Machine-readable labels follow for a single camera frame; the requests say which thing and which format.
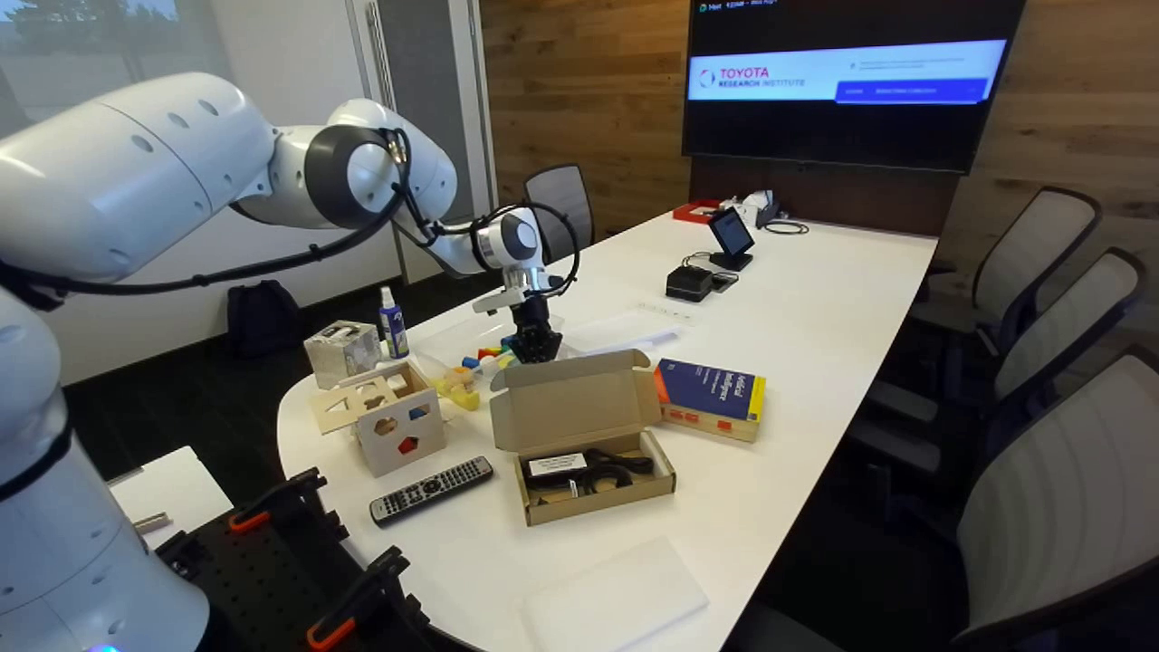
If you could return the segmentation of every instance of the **small box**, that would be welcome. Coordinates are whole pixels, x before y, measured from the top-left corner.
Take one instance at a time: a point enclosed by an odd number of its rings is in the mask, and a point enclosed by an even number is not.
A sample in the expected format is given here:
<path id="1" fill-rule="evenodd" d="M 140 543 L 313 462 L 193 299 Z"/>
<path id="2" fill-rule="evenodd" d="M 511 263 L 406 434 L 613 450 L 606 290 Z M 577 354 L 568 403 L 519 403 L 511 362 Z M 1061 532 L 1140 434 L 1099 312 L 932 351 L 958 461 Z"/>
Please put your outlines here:
<path id="1" fill-rule="evenodd" d="M 333 387 L 344 375 L 371 368 L 383 351 L 371 321 L 338 317 L 303 339 L 319 387 Z"/>
<path id="2" fill-rule="evenodd" d="M 670 424 L 737 443 L 760 434 L 766 381 L 756 371 L 657 359 L 656 389 Z"/>
<path id="3" fill-rule="evenodd" d="M 386 475 L 446 445 L 438 395 L 409 362 L 339 382 L 329 389 L 329 406 L 313 403 L 313 417 L 319 426 L 348 424 L 356 429 L 370 475 Z"/>
<path id="4" fill-rule="evenodd" d="M 557 520 L 676 487 L 642 351 L 515 365 L 492 381 L 494 445 L 515 451 L 526 520 Z"/>

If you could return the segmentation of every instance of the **remote control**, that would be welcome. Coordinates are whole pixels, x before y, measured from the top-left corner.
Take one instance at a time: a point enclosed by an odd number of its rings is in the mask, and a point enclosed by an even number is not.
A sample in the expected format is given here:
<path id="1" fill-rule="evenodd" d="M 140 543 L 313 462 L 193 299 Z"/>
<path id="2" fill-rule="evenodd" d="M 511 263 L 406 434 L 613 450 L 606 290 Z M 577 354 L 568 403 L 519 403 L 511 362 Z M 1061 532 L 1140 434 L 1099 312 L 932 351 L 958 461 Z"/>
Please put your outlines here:
<path id="1" fill-rule="evenodd" d="M 370 500 L 370 520 L 377 520 L 383 527 L 383 523 L 389 523 L 389 520 L 399 520 L 399 517 L 406 517 L 406 514 L 412 514 L 418 508 L 432 508 L 432 504 L 438 504 L 446 497 L 456 497 L 456 492 L 462 492 L 462 487 L 472 487 L 472 486 L 478 486 L 478 480 L 485 480 L 492 475 L 494 475 L 492 462 L 485 456 L 473 456 L 473 461 L 461 462 L 461 468 L 449 468 L 449 470 L 432 475 L 424 480 L 412 480 L 412 486 L 406 486 L 399 492 Z"/>

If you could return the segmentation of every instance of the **office chair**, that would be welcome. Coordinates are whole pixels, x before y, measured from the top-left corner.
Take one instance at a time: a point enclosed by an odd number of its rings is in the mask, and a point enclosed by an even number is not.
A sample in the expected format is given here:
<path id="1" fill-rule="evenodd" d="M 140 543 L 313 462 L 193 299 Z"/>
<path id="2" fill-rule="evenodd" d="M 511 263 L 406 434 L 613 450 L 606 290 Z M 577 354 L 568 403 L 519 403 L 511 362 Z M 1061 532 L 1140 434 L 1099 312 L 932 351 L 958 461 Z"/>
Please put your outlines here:
<path id="1" fill-rule="evenodd" d="M 1140 260 L 1099 253 L 998 359 L 989 395 L 928 397 L 875 381 L 849 429 L 849 450 L 906 470 L 932 487 L 964 487 L 1009 429 L 1055 403 L 1055 375 L 1107 331 L 1145 281 Z"/>
<path id="2" fill-rule="evenodd" d="M 533 178 L 526 178 L 526 199 L 533 201 L 537 208 L 537 222 L 539 222 L 539 235 L 542 235 L 542 260 L 557 260 L 557 255 L 568 255 L 577 249 L 584 249 L 591 241 L 591 201 L 585 201 L 585 187 L 584 187 L 584 174 L 578 167 L 548 167 L 548 168 L 537 168 Z"/>
<path id="3" fill-rule="evenodd" d="M 1075 615 L 1159 567 L 1155 424 L 1155 362 L 1131 351 L 1031 418 L 979 475 L 956 520 L 953 550 L 964 571 L 945 580 L 945 591 L 965 591 L 965 622 L 956 627 L 953 647 L 1049 645 Z M 754 633 L 726 647 L 826 647 L 766 603 L 754 603 L 754 619 Z"/>
<path id="4" fill-rule="evenodd" d="M 1003 354 L 1035 315 L 1043 278 L 1092 232 L 1099 207 L 1067 187 L 1039 187 L 980 255 L 965 305 L 921 299 L 886 362 L 899 375 L 956 382 Z"/>

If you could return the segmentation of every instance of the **wall-mounted screen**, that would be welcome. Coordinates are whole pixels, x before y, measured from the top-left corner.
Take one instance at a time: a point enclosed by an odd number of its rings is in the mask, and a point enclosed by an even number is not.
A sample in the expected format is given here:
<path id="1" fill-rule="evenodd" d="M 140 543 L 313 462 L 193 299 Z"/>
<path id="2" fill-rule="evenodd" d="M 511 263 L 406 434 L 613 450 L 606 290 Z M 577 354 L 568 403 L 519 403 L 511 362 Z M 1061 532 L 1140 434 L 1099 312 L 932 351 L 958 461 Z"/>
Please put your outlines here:
<path id="1" fill-rule="evenodd" d="M 685 153 L 965 174 L 1016 13 L 1021 0 L 692 0 Z"/>

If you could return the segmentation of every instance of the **bottle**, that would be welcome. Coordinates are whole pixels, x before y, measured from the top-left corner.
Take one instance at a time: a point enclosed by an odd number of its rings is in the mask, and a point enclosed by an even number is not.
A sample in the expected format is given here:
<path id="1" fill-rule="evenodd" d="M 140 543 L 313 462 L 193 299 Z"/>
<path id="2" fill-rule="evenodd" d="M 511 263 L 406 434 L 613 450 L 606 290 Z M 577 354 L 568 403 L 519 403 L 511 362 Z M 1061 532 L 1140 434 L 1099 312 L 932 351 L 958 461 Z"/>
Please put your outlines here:
<path id="1" fill-rule="evenodd" d="M 402 309 L 394 305 L 389 286 L 379 286 L 379 312 L 377 312 L 379 327 L 383 327 L 383 339 L 386 339 L 386 354 L 389 359 L 406 359 L 409 344 L 406 344 L 406 317 Z"/>

